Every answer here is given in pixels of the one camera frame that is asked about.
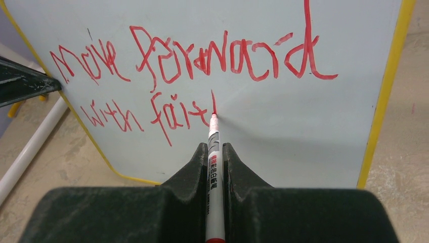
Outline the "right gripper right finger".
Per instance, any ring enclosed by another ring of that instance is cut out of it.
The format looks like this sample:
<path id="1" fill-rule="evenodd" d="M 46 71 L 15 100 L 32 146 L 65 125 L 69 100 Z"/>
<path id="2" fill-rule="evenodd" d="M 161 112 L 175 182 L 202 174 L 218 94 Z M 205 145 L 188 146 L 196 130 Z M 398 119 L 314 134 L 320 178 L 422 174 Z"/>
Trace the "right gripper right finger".
<path id="1" fill-rule="evenodd" d="M 398 242 L 377 197 L 359 189 L 275 188 L 223 145 L 227 242 Z"/>

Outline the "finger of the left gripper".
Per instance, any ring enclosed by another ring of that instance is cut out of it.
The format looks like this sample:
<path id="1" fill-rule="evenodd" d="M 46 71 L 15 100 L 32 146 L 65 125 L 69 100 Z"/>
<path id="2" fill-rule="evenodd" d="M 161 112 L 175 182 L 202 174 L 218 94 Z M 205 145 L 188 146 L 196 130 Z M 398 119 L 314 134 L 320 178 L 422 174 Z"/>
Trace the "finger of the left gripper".
<path id="1" fill-rule="evenodd" d="M 1 57 L 1 107 L 61 89 L 58 80 Z"/>

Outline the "yellow framed whiteboard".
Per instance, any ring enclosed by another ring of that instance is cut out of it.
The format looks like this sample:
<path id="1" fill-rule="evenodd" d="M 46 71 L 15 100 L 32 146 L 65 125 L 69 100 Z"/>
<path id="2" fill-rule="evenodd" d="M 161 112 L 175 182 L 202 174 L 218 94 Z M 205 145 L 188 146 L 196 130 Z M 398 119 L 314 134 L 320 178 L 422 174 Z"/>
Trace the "yellow framed whiteboard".
<path id="1" fill-rule="evenodd" d="M 355 187 L 414 1 L 1 1 L 109 167 L 220 138 L 276 187 Z"/>

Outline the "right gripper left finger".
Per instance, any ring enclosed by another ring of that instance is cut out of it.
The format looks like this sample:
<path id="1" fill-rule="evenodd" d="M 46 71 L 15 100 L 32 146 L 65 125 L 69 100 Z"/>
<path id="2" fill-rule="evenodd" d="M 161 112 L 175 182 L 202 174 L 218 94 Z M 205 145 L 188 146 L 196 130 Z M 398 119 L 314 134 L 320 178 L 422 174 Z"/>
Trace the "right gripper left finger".
<path id="1" fill-rule="evenodd" d="M 19 242 L 204 242 L 207 145 L 154 187 L 59 187 Z"/>

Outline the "red whiteboard marker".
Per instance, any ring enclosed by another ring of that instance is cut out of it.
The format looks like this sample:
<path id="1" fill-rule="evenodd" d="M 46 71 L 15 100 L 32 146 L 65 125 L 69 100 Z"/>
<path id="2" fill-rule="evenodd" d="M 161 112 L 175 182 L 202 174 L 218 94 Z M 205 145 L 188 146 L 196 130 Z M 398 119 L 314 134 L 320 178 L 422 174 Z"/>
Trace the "red whiteboard marker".
<path id="1" fill-rule="evenodd" d="M 214 113 L 209 123 L 205 242 L 225 242 L 223 158 L 219 119 Z"/>

